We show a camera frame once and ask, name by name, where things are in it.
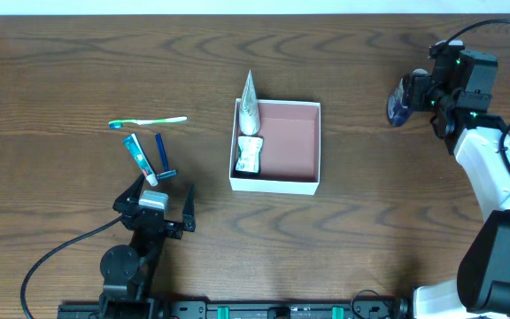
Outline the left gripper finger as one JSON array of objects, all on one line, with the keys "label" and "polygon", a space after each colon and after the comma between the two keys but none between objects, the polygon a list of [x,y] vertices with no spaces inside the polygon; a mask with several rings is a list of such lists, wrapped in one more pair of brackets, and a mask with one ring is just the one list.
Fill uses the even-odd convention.
[{"label": "left gripper finger", "polygon": [[114,200],[112,209],[116,212],[129,212],[134,206],[137,206],[144,181],[145,177],[139,175],[136,180]]},{"label": "left gripper finger", "polygon": [[182,209],[182,228],[184,231],[194,232],[196,230],[195,216],[195,197],[196,187],[192,184],[189,188],[183,209]]}]

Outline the blue pump bottle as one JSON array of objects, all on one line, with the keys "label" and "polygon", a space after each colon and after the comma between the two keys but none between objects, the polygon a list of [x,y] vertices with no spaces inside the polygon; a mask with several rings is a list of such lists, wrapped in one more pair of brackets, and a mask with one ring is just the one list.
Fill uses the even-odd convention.
[{"label": "blue pump bottle", "polygon": [[391,93],[387,103],[387,119],[393,128],[401,127],[408,120],[413,110],[407,105],[406,92],[409,82],[418,75],[426,75],[428,72],[424,69],[415,69],[410,74],[400,79],[398,86]]}]

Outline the green white packet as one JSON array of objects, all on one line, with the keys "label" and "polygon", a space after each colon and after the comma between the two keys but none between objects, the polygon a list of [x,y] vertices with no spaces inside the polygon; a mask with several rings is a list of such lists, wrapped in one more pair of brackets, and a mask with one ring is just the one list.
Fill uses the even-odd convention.
[{"label": "green white packet", "polygon": [[260,154],[264,140],[258,136],[239,136],[237,144],[239,155],[236,171],[245,174],[258,174],[260,171]]}]

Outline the white lotion tube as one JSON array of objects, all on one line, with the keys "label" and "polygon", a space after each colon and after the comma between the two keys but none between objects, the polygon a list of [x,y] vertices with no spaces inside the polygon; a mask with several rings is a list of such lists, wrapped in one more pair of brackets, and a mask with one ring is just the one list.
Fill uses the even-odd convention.
[{"label": "white lotion tube", "polygon": [[243,87],[238,123],[240,130],[246,136],[255,136],[260,130],[259,104],[251,71]]}]

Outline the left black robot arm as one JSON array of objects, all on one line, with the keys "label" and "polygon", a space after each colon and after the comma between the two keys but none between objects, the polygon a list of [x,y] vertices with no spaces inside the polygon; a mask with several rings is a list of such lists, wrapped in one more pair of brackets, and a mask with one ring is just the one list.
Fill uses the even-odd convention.
[{"label": "left black robot arm", "polygon": [[110,248],[100,261],[104,278],[100,318],[169,318],[168,302],[151,296],[152,282],[166,240],[180,240],[196,230],[194,196],[189,188],[179,222],[166,218],[168,196],[143,189],[144,176],[122,192],[113,203],[120,222],[133,232],[127,245]]}]

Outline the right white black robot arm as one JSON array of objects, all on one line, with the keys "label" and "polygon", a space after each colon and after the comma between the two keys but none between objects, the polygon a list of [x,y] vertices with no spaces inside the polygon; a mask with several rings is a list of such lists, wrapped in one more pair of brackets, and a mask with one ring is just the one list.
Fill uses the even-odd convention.
[{"label": "right white black robot arm", "polygon": [[498,60],[462,42],[429,49],[432,73],[412,73],[403,83],[406,104],[432,112],[431,124],[464,169],[483,226],[457,276],[413,293],[415,318],[510,318],[510,136],[503,119],[488,111]]}]

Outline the blue disposable razor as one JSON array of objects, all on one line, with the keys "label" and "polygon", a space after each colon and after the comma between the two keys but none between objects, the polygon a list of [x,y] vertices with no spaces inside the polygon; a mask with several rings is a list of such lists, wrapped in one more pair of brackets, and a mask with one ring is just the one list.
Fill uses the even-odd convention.
[{"label": "blue disposable razor", "polygon": [[162,140],[162,136],[157,133],[155,135],[156,144],[158,147],[158,153],[161,160],[161,165],[163,168],[163,172],[157,174],[158,180],[165,180],[168,178],[172,178],[177,175],[177,171],[174,169],[171,169],[168,164],[167,156],[166,156],[166,149]]}]

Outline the teal toothpaste tube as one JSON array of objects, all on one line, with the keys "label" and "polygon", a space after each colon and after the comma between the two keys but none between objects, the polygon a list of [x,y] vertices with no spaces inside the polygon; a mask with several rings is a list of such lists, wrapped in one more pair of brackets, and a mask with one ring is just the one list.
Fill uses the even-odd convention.
[{"label": "teal toothpaste tube", "polygon": [[132,133],[130,136],[124,138],[123,144],[126,146],[129,153],[135,160],[135,163],[143,173],[145,180],[150,184],[150,186],[153,187],[158,186],[157,174],[155,173],[150,162],[148,161],[147,156],[143,151],[141,144],[139,143],[137,135],[135,133]]}]

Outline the green white toothbrush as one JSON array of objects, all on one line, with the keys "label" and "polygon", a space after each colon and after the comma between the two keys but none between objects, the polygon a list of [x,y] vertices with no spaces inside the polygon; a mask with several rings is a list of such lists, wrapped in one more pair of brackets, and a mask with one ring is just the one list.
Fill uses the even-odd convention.
[{"label": "green white toothbrush", "polygon": [[138,120],[138,119],[120,119],[110,121],[108,126],[110,129],[122,128],[125,124],[135,124],[137,126],[148,126],[153,124],[167,124],[167,123],[178,123],[188,119],[187,116],[178,116],[165,119],[154,119],[154,120]]}]

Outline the white box pink interior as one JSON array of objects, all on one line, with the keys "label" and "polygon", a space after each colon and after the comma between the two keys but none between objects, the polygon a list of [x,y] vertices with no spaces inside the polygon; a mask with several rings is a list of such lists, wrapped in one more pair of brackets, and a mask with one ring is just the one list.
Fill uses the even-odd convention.
[{"label": "white box pink interior", "polygon": [[321,181],[321,105],[260,99],[263,145],[257,175],[236,171],[239,107],[236,100],[228,169],[232,190],[313,195]]}]

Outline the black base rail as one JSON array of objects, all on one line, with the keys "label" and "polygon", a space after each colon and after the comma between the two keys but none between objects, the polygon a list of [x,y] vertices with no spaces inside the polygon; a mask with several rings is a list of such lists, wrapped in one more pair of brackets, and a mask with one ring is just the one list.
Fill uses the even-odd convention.
[{"label": "black base rail", "polygon": [[404,300],[356,300],[353,303],[173,303],[114,302],[65,304],[58,307],[58,319],[135,318],[135,319],[352,319],[411,318]]}]

